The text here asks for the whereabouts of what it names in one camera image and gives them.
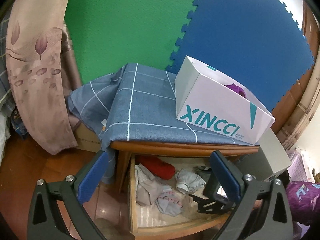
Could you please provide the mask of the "white patterned underwear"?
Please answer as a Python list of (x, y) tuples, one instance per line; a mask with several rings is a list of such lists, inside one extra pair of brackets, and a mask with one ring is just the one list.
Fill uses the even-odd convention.
[(164, 185), (161, 194), (155, 201), (160, 213), (170, 216), (177, 216), (183, 211), (180, 197), (173, 191), (171, 186)]

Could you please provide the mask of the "red underwear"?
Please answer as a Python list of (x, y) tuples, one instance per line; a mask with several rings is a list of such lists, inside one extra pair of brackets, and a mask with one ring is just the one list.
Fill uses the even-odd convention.
[(162, 161), (157, 156), (138, 155), (136, 161), (161, 179), (170, 180), (175, 175), (175, 167)]

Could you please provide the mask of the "beige underwear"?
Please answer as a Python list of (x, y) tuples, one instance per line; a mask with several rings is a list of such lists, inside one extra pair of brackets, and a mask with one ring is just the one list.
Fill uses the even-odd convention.
[(163, 185), (142, 164), (135, 165), (136, 203), (140, 206), (151, 206), (163, 191)]

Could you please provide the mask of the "wooden nightstand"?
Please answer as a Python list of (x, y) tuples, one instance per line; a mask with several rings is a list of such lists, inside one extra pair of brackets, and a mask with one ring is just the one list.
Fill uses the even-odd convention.
[[(208, 157), (214, 150), (219, 150), (231, 161), (240, 158), (241, 155), (257, 153), (258, 146), (226, 145), (226, 144), (179, 144), (169, 142), (147, 142), (147, 141), (113, 141), (111, 148), (118, 150), (118, 160), (116, 165), (116, 189), (120, 193), (126, 172), (134, 167), (135, 154), (137, 155), (158, 155), (162, 157), (176, 158), (203, 158)], [(175, 239), (189, 236), (217, 225), (223, 225), (229, 216), (213, 215), (211, 219), (196, 219), (190, 222), (178, 223), (169, 226), (156, 226), (149, 228), (139, 228), (137, 226), (137, 216), (134, 193), (135, 182), (129, 181), (129, 213), (130, 213), (130, 233), (133, 239)]]

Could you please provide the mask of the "purple bag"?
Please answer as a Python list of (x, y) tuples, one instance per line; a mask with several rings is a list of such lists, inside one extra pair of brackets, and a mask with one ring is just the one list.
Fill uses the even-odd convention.
[(319, 219), (319, 184), (292, 181), (286, 187), (286, 194), (295, 222), (309, 226)]

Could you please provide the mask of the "cardboard box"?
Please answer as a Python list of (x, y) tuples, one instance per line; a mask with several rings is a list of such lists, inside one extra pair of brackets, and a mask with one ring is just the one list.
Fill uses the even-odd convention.
[(101, 143), (97, 135), (88, 129), (83, 123), (80, 123), (75, 129), (74, 136), (78, 143), (76, 148), (95, 153), (100, 150)]

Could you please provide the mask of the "white XINCCI shoe box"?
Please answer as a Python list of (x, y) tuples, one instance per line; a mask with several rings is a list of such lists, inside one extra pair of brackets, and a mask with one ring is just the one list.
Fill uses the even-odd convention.
[[(225, 85), (236, 84), (246, 98)], [(256, 144), (275, 118), (255, 95), (238, 81), (190, 56), (175, 78), (177, 120)]]

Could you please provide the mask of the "blue checked cloth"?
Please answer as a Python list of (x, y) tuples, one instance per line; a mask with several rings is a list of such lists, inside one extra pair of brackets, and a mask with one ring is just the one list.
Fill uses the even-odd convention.
[(69, 110), (92, 130), (108, 154), (100, 181), (116, 178), (113, 141), (249, 145), (176, 119), (175, 75), (129, 63), (71, 92)]

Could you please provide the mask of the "floral beige curtain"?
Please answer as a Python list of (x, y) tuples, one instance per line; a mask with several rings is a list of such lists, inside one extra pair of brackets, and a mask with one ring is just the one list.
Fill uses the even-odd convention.
[(67, 76), (61, 56), (74, 58), (64, 25), (68, 0), (16, 0), (7, 28), (5, 56), (12, 95), (33, 139), (48, 153), (77, 146), (66, 97), (81, 85), (76, 64)]

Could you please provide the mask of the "blue foam mat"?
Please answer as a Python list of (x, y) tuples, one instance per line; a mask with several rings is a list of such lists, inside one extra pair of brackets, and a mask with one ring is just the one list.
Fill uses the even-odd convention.
[(247, 87), (272, 110), (314, 63), (310, 47), (279, 0), (194, 0), (167, 71), (186, 56)]

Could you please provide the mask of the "green foam mat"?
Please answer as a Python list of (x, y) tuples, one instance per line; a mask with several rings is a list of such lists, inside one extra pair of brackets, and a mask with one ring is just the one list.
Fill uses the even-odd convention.
[(83, 83), (127, 63), (165, 69), (194, 0), (69, 0), (65, 22)]

